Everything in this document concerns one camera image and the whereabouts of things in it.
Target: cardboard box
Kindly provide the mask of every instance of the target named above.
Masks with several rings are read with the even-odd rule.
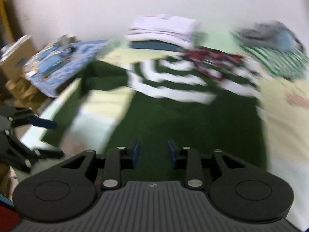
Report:
[[[15,107],[31,107],[36,111],[48,99],[46,95],[24,78],[20,78],[16,83],[9,80],[5,86],[16,99]]]
[[[0,163],[0,194],[8,197],[10,193],[10,167]]]
[[[1,69],[0,69],[0,100],[5,100],[11,97],[11,94],[5,87],[5,84],[7,83],[7,78],[3,75]]]
[[[9,55],[1,59],[1,69],[8,80],[17,82],[23,74],[23,65],[35,54],[30,36],[24,36],[12,47]]]

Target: green striped cloth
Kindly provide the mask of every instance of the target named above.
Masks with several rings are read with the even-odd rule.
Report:
[[[137,167],[123,170],[123,180],[184,179],[183,171],[173,170],[167,157],[166,142],[171,138],[180,147],[194,147],[202,153],[222,149],[265,167],[260,93],[257,81],[244,67],[216,83],[189,61],[172,57],[128,64],[126,69],[92,61],[80,77],[79,87],[54,117],[58,129],[48,130],[43,141],[59,144],[89,90],[127,86],[136,92],[105,147],[108,151],[140,139]]]
[[[274,76],[304,78],[308,57],[297,49],[294,52],[280,52],[265,47],[241,48]]]

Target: logo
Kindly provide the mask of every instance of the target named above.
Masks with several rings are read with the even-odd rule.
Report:
[[[156,184],[156,183],[151,183],[151,184],[149,184],[149,186],[150,186],[150,187],[157,187],[158,184]]]

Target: clothing pile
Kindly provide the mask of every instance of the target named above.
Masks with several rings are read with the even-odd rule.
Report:
[[[304,78],[308,64],[305,48],[284,24],[256,24],[233,35],[244,55],[257,60],[271,75]]]
[[[179,52],[194,47],[198,27],[197,20],[184,17],[166,14],[139,16],[125,38],[132,42],[132,48]]]

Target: white wall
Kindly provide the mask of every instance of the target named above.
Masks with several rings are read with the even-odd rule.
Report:
[[[81,40],[121,36],[135,16],[156,13],[199,19],[206,32],[279,20],[309,47],[309,0],[14,0],[14,5],[24,32],[40,48],[65,33]]]

